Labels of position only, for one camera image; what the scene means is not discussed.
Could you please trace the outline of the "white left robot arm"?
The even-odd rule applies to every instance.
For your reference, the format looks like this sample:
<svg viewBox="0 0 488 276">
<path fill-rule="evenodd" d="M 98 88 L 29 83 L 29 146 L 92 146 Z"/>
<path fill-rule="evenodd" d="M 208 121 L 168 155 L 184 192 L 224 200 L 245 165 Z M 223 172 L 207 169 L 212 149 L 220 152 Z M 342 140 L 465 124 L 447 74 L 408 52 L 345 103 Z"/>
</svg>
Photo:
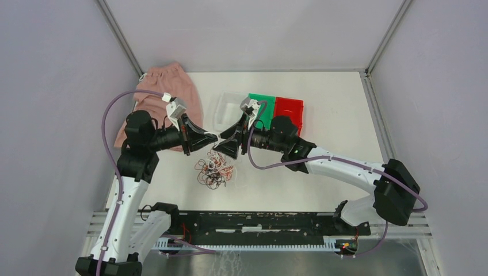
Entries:
<svg viewBox="0 0 488 276">
<path fill-rule="evenodd" d="M 217 142 L 218 137 L 195 125 L 186 114 L 168 128 L 155 127 L 149 112 L 126 118 L 126 140 L 116 163 L 116 192 L 90 254 L 75 265 L 79 275 L 141 275 L 143 262 L 166 232 L 176 233 L 181 218 L 176 204 L 157 202 L 142 227 L 133 233 L 140 203 L 159 162 L 157 153 L 181 146 L 185 155 Z"/>
</svg>

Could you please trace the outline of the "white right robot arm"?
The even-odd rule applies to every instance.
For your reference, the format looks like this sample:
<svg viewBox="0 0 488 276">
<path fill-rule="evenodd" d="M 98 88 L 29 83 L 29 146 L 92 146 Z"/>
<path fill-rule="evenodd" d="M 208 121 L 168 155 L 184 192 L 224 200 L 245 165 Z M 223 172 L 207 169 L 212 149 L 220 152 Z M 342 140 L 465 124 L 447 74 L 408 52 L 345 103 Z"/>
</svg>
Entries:
<svg viewBox="0 0 488 276">
<path fill-rule="evenodd" d="M 280 152 L 281 161 L 276 167 L 331 177 L 367 192 L 367 196 L 342 201 L 336 208 L 332 226 L 340 235 L 379 219 L 405 226 L 416 212 L 414 206 L 420 199 L 420 187 L 401 161 L 371 163 L 332 154 L 302 139 L 297 126 L 287 116 L 275 117 L 269 128 L 259 129 L 244 114 L 221 137 L 223 141 L 214 150 L 233 159 L 239 154 L 250 155 L 252 147 Z"/>
</svg>

